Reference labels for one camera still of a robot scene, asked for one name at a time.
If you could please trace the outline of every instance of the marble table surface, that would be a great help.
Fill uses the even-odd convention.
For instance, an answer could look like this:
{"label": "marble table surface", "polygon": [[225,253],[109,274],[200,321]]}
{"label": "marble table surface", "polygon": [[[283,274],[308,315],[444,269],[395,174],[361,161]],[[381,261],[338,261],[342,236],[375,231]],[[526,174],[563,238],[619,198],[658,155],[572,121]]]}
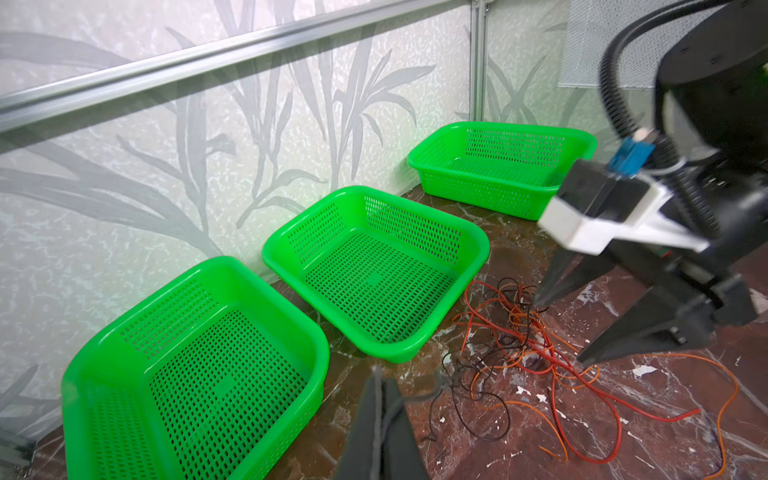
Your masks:
{"label": "marble table surface", "polygon": [[[405,197],[470,220],[488,234],[491,256],[478,274],[478,280],[495,285],[501,278],[512,276],[525,284],[535,284],[544,276],[554,252],[554,242],[534,222],[431,197],[424,194],[421,187]],[[736,270],[754,290],[759,310],[768,309],[765,298],[768,296],[768,246],[742,259]],[[403,395],[430,390],[433,372],[440,366],[443,355],[461,347],[465,331],[452,325],[450,318],[464,309],[459,303],[454,305],[419,354],[407,363],[396,365],[361,353],[287,285],[280,282],[274,286],[321,325],[330,342],[331,355],[323,404],[267,478],[332,478],[343,453],[359,394],[372,367],[381,365],[386,376],[397,378]],[[584,346],[626,311],[643,291],[627,273],[614,270],[557,302],[543,315],[544,321],[561,338]],[[472,348],[480,352],[483,347]],[[722,422],[728,467],[721,478],[768,478],[768,311],[741,329],[719,329],[709,349],[694,353],[722,361],[740,381],[741,392]],[[633,369],[643,365],[657,370],[636,377]],[[541,378],[512,369],[506,372],[493,380],[493,392],[507,400],[529,402],[545,415],[551,415],[547,403],[539,402],[536,396],[549,396],[550,377]],[[559,453],[561,447],[549,425],[530,409],[511,407],[511,428],[507,436],[497,442],[472,437],[458,422],[447,393],[435,403],[432,412],[437,437],[434,442],[422,440],[429,433],[429,404],[408,405],[407,411],[415,437],[421,440],[420,452],[432,480],[683,480],[703,478],[720,467],[714,419],[731,395],[733,385],[718,368],[695,359],[632,357],[604,364],[598,385],[658,415],[677,415],[696,407],[705,413],[670,424],[619,407],[625,421],[621,450],[612,462],[593,465],[573,455],[568,463],[563,463],[540,450],[539,446],[543,446]],[[560,389],[558,397],[561,400],[558,400],[558,409],[566,417],[561,419],[563,428],[577,448],[592,457],[609,453],[616,425],[605,404],[585,390]],[[462,403],[460,408],[465,421],[478,432],[493,433],[494,427],[505,421],[500,409],[483,410],[473,403]],[[39,445],[32,478],[66,478],[61,429]]]}

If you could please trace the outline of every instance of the basket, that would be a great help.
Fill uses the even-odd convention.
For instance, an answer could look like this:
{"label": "basket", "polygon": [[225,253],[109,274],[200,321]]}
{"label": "basket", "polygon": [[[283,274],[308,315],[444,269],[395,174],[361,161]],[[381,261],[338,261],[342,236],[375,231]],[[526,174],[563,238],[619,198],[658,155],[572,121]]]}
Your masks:
{"label": "basket", "polygon": [[538,220],[578,158],[598,140],[573,128],[464,121],[408,155],[427,194]]}
{"label": "basket", "polygon": [[262,258],[368,355],[410,360],[488,259],[480,227],[368,187],[337,190]]}
{"label": "basket", "polygon": [[240,261],[202,262],[72,360],[68,476],[261,479],[319,408],[328,362],[317,324]]}

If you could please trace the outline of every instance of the blue connector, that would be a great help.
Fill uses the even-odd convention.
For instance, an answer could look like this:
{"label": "blue connector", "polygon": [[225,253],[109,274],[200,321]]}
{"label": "blue connector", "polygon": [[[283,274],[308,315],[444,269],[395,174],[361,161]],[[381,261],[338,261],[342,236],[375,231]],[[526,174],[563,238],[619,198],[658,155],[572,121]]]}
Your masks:
{"label": "blue connector", "polygon": [[626,137],[606,168],[617,174],[633,177],[643,167],[654,148],[656,145],[652,143]]}

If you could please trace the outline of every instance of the vertical metal post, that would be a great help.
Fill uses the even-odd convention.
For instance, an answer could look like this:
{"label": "vertical metal post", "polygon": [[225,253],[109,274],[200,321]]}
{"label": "vertical metal post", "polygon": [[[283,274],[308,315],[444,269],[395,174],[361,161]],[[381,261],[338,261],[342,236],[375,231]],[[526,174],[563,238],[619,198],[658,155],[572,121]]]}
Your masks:
{"label": "vertical metal post", "polygon": [[485,45],[488,41],[487,14],[492,0],[472,0],[469,31],[469,120],[482,121],[485,109]]}

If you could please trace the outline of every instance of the cable pile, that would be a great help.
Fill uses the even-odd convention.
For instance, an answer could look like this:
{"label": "cable pile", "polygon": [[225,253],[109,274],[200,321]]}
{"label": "cable pile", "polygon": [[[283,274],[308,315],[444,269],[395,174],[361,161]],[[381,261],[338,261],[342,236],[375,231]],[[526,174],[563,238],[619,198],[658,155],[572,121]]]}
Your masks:
{"label": "cable pile", "polygon": [[[474,286],[483,287],[483,301],[473,306],[469,301],[470,291]],[[557,458],[561,458],[568,461],[568,450],[570,449],[578,458],[590,463],[604,464],[608,463],[619,452],[621,447],[621,417],[617,411],[615,403],[625,406],[641,415],[648,417],[649,419],[657,420],[658,422],[678,422],[682,419],[688,418],[692,415],[696,415],[701,412],[701,409],[693,409],[689,412],[685,412],[681,415],[674,417],[660,417],[649,412],[645,412],[636,406],[631,405],[629,402],[624,401],[616,396],[605,392],[595,386],[595,383],[600,377],[601,371],[599,366],[592,366],[589,369],[578,372],[577,366],[575,366],[568,356],[563,353],[554,344],[552,339],[556,339],[558,342],[573,350],[575,353],[578,349],[572,346],[566,340],[560,338],[554,332],[552,332],[542,320],[540,313],[532,308],[532,298],[535,293],[535,286],[524,286],[517,280],[512,278],[506,278],[499,281],[496,287],[490,286],[487,283],[480,281],[473,281],[469,284],[464,292],[464,301],[467,306],[467,311],[457,314],[453,317],[452,322],[460,326],[466,326],[466,334],[464,342],[462,344],[461,351],[463,352],[465,347],[470,343],[469,339],[472,335],[472,329],[486,329],[492,335],[492,344],[488,351],[478,362],[472,364],[464,364],[456,360],[456,365],[453,371],[450,372],[445,365],[445,358],[450,356],[453,352],[446,353],[443,356],[442,368],[445,375],[451,379],[448,388],[451,393],[453,405],[458,415],[460,423],[464,428],[470,432],[474,437],[485,440],[495,441],[504,438],[511,427],[511,414],[509,412],[509,405],[522,406],[528,409],[532,409],[537,412],[547,423],[552,427],[555,435],[563,449],[564,455],[556,455],[546,448],[539,446],[540,449],[547,452]],[[506,317],[503,321],[494,322],[491,320],[490,307],[501,307],[503,316]],[[735,389],[733,395],[720,409],[717,416],[717,437],[720,445],[720,452],[722,455],[722,466],[720,469],[708,475],[705,479],[716,478],[725,471],[726,468],[726,454],[723,445],[723,438],[720,431],[720,420],[722,419],[725,408],[736,398],[738,393],[738,382],[736,377],[725,366],[718,362],[714,362],[710,359],[703,358],[701,356],[690,355],[686,353],[661,353],[661,354],[648,354],[643,356],[676,356],[684,358],[693,358],[703,360],[704,362],[711,363],[724,370],[733,380]],[[497,393],[489,392],[485,389],[485,382],[493,375],[494,371],[500,369],[516,368],[532,375],[538,376],[551,376],[551,391],[549,396],[551,414],[554,423],[550,421],[544,413],[523,402],[505,401]],[[613,413],[616,420],[617,434],[614,442],[614,447],[611,453],[604,458],[592,458],[586,456],[584,453],[579,452],[565,435],[565,432],[558,418],[558,407],[555,405],[556,390],[558,385],[569,389],[588,389],[594,393],[600,400],[602,400]],[[490,399],[491,405],[482,407],[483,409],[505,409],[506,427],[503,432],[498,435],[481,435],[471,429],[462,417],[462,414],[458,407],[458,400],[465,399],[472,402],[486,402]],[[432,425],[432,409],[434,408],[437,397],[432,400],[432,404],[429,408],[429,437],[428,439],[436,440],[434,428]]]}

